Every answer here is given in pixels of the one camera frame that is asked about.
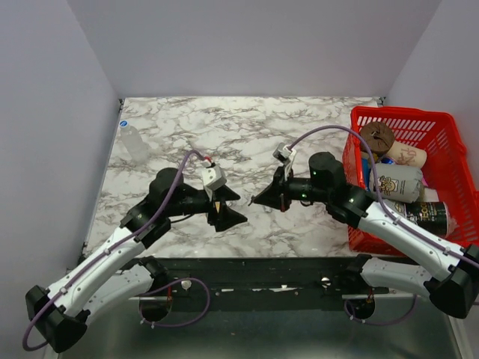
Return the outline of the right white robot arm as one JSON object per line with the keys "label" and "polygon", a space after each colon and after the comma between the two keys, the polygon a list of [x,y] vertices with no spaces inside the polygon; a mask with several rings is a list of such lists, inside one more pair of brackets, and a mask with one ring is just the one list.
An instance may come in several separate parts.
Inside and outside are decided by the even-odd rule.
{"label": "right white robot arm", "polygon": [[278,167],[272,182],[252,203],[286,212],[297,200],[323,203],[336,220],[380,238],[413,260],[390,263],[366,256],[344,275],[354,293],[370,287],[399,289],[428,298],[443,313],[464,319],[478,296],[478,247],[442,239],[389,209],[376,195],[349,184],[341,162],[328,152],[308,160],[310,176],[296,178]]}

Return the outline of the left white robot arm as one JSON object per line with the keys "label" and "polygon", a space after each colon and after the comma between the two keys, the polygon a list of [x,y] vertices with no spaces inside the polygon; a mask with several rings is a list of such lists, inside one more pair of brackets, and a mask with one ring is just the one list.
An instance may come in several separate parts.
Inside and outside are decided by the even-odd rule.
{"label": "left white robot arm", "polygon": [[247,218],[228,206],[240,195],[227,186],[223,170],[204,168],[201,176],[203,187],[196,189],[185,184],[179,169],[159,171],[145,198],[95,252],[47,288],[35,285],[27,291],[29,327],[36,328],[55,352],[65,352],[102,310],[137,294],[158,295],[165,289],[163,269],[148,264],[125,272],[121,268],[164,236],[171,218],[205,214],[217,232],[245,223]]}

